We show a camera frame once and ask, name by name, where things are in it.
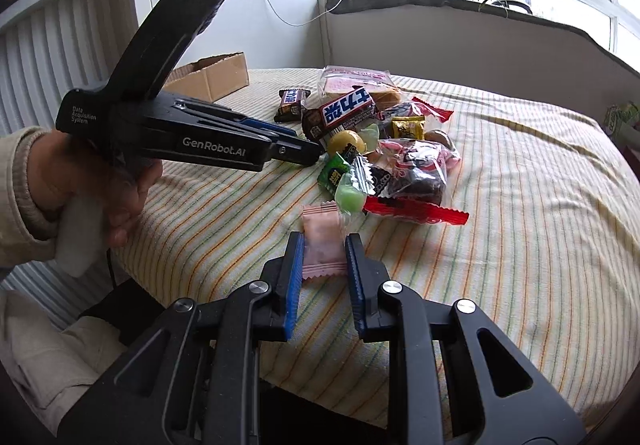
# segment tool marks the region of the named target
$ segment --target yellow candy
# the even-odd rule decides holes
[[[360,154],[363,154],[367,150],[367,146],[357,132],[353,130],[342,130],[329,140],[326,151],[329,153],[329,156],[333,156],[335,153],[344,151],[345,147],[350,143],[355,146]]]

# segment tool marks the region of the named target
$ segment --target person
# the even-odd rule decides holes
[[[28,127],[1,138],[0,269],[52,259],[60,213],[75,194],[101,202],[107,245],[125,245],[161,175],[162,162],[155,160],[133,181],[89,144],[56,130]],[[126,349],[119,333],[94,316],[58,332],[33,300],[0,290],[0,362],[53,434],[68,409]]]

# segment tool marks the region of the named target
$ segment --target person's arm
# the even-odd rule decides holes
[[[58,216],[77,193],[102,202],[108,245],[126,244],[161,174],[157,161],[133,183],[87,144],[55,130],[29,127],[0,138],[0,266],[52,259]]]

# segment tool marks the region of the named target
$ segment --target human hand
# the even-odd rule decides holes
[[[53,130],[38,138],[27,160],[27,183],[35,205],[55,218],[75,194],[96,198],[103,206],[110,247],[126,244],[145,206],[151,185],[162,175],[162,162],[143,170],[137,181],[117,170],[87,143]]]

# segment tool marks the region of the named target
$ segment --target metal bolt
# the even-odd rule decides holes
[[[476,303],[469,299],[460,299],[456,306],[462,313],[473,313],[476,311]]]
[[[185,297],[174,302],[174,310],[178,313],[187,313],[187,311],[191,311],[195,305],[196,303],[194,303],[192,299]]]
[[[387,293],[400,293],[402,291],[402,284],[398,281],[385,281],[382,283],[382,289]]]
[[[269,285],[265,281],[253,281],[249,285],[249,291],[251,293],[267,293],[269,291]]]

